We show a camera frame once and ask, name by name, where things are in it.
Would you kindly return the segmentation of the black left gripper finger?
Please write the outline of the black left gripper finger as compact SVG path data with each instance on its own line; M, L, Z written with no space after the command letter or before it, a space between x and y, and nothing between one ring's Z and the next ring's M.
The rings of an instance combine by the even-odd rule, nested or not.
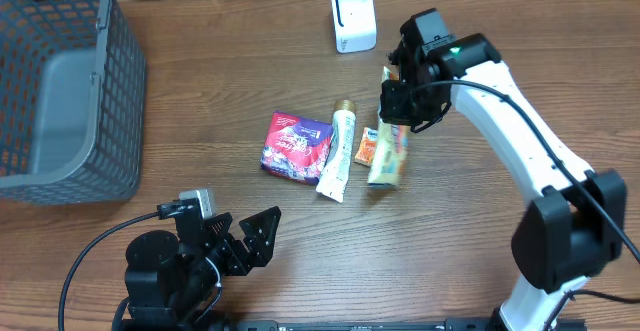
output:
M206 231L206 240L209 244L217 244L222 241L229 233L232 223L230 213L216 215L204 221L204 229Z
M274 206L239 222L252 267L265 267L273 257L281 210Z

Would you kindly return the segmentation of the orange blue snack bag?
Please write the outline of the orange blue snack bag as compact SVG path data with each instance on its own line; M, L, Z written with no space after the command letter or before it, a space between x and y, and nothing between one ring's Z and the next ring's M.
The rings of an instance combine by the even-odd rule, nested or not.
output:
M378 116L377 142L368 175L368 186L396 188L401 184L408 157L409 127L386 123Z

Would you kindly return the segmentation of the small orange snack packet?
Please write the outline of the small orange snack packet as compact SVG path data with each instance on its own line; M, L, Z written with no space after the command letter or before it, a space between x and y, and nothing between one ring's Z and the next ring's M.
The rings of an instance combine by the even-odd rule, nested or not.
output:
M365 127L362 138L354 156L354 161L358 164L370 166L373 162L377 146L378 132L375 129Z

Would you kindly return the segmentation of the white conditioner tube gold cap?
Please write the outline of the white conditioner tube gold cap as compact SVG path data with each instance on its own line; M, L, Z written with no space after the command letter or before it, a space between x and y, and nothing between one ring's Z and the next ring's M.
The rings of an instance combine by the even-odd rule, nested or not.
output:
M338 203L344 201L349 179L356 126L356 106L350 100L338 100L332 115L333 134L327 161L316 192Z

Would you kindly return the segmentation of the red purple pad pack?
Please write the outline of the red purple pad pack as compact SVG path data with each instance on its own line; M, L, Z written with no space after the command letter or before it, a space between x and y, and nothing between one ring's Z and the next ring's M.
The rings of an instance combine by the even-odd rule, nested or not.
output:
M261 155L268 173L317 185L328 159L333 127L324 122L274 112Z

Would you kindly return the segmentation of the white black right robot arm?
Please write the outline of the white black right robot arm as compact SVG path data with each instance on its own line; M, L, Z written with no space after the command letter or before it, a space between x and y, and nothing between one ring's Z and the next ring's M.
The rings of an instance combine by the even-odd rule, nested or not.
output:
M563 321L623 249L627 188L598 173L549 128L518 89L499 51L482 34L453 35L439 12L411 16L389 60L397 79L381 87L380 118L422 132L450 110L484 136L514 179L526 207L512 237L519 278L488 318L449 319L449 330L582 330Z

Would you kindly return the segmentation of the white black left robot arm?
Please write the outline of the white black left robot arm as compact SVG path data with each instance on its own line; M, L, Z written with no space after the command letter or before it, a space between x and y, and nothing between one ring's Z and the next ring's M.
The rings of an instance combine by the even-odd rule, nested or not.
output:
M239 222L244 238L230 234L232 216L204 216L195 199L157 206L161 219L175 221L174 233L155 230L126 250L128 297L119 306L114 330L235 330L213 311L225 276L246 276L265 267L274 253L281 210L274 206Z

